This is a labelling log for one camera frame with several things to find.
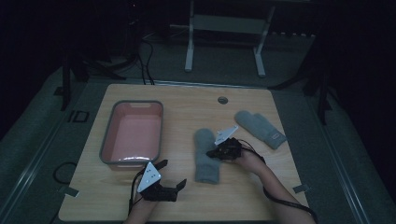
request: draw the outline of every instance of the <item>black tape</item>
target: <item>black tape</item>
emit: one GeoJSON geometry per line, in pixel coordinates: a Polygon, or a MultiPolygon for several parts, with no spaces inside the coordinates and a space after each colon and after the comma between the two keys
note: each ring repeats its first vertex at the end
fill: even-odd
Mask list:
{"type": "Polygon", "coordinates": [[[84,122],[87,122],[89,116],[90,116],[90,112],[88,112],[88,111],[78,110],[76,112],[76,114],[74,111],[72,111],[72,114],[70,115],[68,122],[70,122],[71,118],[73,117],[74,123],[84,123],[84,122]]]}
{"type": "Polygon", "coordinates": [[[67,186],[61,186],[60,189],[58,189],[58,192],[64,193],[65,195],[69,195],[72,196],[74,198],[76,198],[79,194],[79,191],[76,189],[72,189],[70,187],[67,186]]]}
{"type": "Polygon", "coordinates": [[[294,193],[307,192],[310,188],[307,185],[300,185],[293,188],[294,193]]]}

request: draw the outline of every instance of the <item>metal frame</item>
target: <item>metal frame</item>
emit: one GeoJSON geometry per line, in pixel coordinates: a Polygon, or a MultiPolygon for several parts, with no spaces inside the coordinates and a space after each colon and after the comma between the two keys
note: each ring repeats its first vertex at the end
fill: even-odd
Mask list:
{"type": "Polygon", "coordinates": [[[253,48],[256,61],[257,73],[259,77],[265,77],[264,65],[262,63],[262,47],[268,35],[268,29],[274,16],[275,7],[271,7],[266,20],[219,17],[194,14],[194,0],[190,0],[190,29],[189,45],[187,46],[186,72],[192,71],[192,61],[194,56],[194,30],[210,30],[220,32],[236,32],[244,34],[261,35],[259,44],[253,48]]]}

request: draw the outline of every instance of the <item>human arm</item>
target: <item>human arm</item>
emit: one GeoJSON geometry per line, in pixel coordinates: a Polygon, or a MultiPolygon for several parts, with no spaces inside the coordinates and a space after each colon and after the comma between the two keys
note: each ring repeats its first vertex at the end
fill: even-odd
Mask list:
{"type": "Polygon", "coordinates": [[[134,206],[131,209],[131,213],[123,224],[144,224],[149,220],[154,208],[158,202],[146,201],[142,198],[142,195],[137,193],[134,197],[134,206]]]}
{"type": "MultiPolygon", "coordinates": [[[[257,175],[263,187],[275,198],[291,203],[300,204],[282,185],[272,170],[253,152],[242,150],[242,157],[234,160],[247,171],[257,175]]],[[[282,224],[309,224],[315,223],[312,216],[304,210],[286,206],[281,203],[273,203],[279,222],[282,224]]]]}

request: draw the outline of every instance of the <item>small round hole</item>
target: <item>small round hole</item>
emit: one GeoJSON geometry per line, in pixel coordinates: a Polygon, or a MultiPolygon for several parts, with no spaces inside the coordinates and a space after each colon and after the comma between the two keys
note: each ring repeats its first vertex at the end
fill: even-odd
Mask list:
{"type": "Polygon", "coordinates": [[[220,96],[218,98],[218,102],[221,103],[222,105],[226,105],[228,103],[228,99],[225,96],[220,96]]]}

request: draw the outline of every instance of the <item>gray oven mitt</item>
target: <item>gray oven mitt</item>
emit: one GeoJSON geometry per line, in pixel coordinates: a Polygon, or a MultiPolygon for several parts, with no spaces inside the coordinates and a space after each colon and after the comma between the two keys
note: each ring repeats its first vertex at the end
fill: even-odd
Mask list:
{"type": "Polygon", "coordinates": [[[209,184],[219,183],[221,161],[206,156],[206,152],[216,148],[215,136],[208,129],[200,129],[194,135],[195,181],[209,184]]]}
{"type": "Polygon", "coordinates": [[[277,149],[287,140],[286,136],[261,114],[251,115],[246,110],[241,110],[234,118],[239,125],[272,149],[277,149]]]}

